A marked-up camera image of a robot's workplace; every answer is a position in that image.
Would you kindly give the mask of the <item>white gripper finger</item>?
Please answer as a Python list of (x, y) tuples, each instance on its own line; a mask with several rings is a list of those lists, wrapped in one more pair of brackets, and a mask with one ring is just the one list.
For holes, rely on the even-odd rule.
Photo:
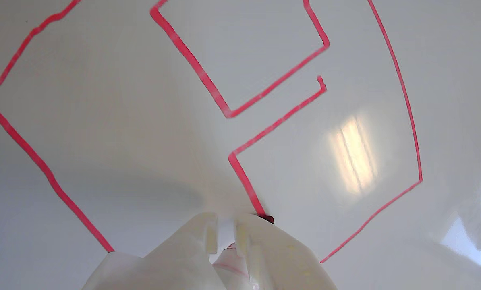
[(310, 248), (269, 221), (236, 217), (235, 242), (251, 282), (260, 290), (336, 290)]
[(84, 290), (223, 290), (210, 263), (217, 253), (215, 213), (199, 213), (144, 257), (110, 252)]

